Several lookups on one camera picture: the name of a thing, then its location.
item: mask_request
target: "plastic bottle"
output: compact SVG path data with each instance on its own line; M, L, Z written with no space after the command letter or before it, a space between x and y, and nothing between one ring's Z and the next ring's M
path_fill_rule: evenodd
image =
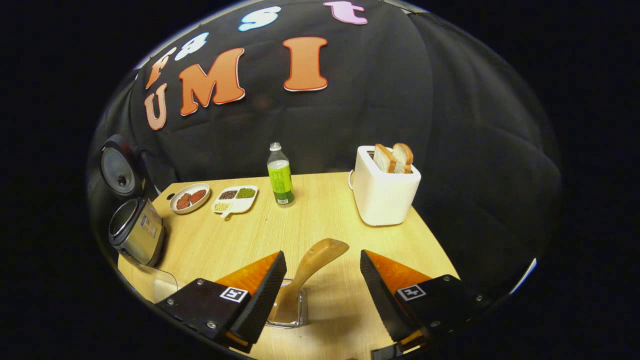
M280 205L288 205L293 202L293 185L291 183L291 168L289 159L282 153L279 142L273 142L269 146L271 155L267 160L267 170L271 179L271 187L276 202Z

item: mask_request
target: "table surface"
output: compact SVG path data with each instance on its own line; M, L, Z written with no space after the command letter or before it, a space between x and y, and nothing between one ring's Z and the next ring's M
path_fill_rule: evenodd
M257 359L370 359L371 350L393 344L360 273L360 251L371 250L428 276L458 277L449 258L413 207L399 225L365 224L349 188L348 172L293 175L295 201L279 206L269 177L175 183L153 202L168 230L161 262L181 287L202 277L215 281L279 250L294 277L302 256L323 238L349 244L349 250L304 285L309 324L297 329L265 327L250 357ZM206 183L211 195L197 210L178 215L167 196ZM211 210L229 186L258 187L253 206L225 220ZM131 283L137 268L122 256L118 268ZM152 301L148 289L138 288Z

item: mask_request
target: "stainless steel container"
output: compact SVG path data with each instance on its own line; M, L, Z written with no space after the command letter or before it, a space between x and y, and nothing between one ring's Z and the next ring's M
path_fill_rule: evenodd
M111 245L130 263L155 266L160 260L165 236L163 219L148 198L128 200L109 222Z

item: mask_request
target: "wooden spatula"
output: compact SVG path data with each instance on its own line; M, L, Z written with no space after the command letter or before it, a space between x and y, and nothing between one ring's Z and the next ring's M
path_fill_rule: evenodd
M300 288L311 275L349 250L349 245L335 239L323 239L314 244L300 260L293 281L280 288L269 314L269 321L291 323L298 318Z

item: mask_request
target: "white plate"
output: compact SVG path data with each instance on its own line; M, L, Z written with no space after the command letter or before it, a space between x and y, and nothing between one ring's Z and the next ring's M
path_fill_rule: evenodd
M236 199L235 197L233 199L220 199L220 195L222 195L222 193L224 192L229 192L232 190L236 190L236 191L240 191L240 189L253 189L255 190L255 194L253 194L253 197L248 197L246 199ZM246 186L231 186L230 188L226 188L224 190L222 190L219 194L218 197L216 198L216 201L213 202L213 205L211 206L211 211L213 211L214 213L218 213L218 214L222 214L224 213L224 211L216 211L216 204L219 203L229 203L229 207L231 209L231 211L229 211L229 213L244 213L245 211L249 210L251 208L251 205L253 205L253 202L256 198L256 196L258 196L258 187L254 186L254 185L246 185Z
M178 210L178 208L176 208L176 205L178 204L178 200L180 200L180 198L185 193L189 193L189 194L193 195L194 193L199 192L200 190L206 190L207 191L204 194L204 196L202 197L202 199L200 199L195 204L191 204L191 205L187 206L186 208L184 208L182 210ZM202 206L205 202L207 202L207 199L209 198L210 194L211 194L211 191L209 191L209 185L207 185L207 184L189 185L186 188L184 188L184 189L180 190L179 192L175 193L175 195L171 198L171 202L169 203L169 207L176 214L190 213L193 210L195 210L195 209L199 208L200 206Z

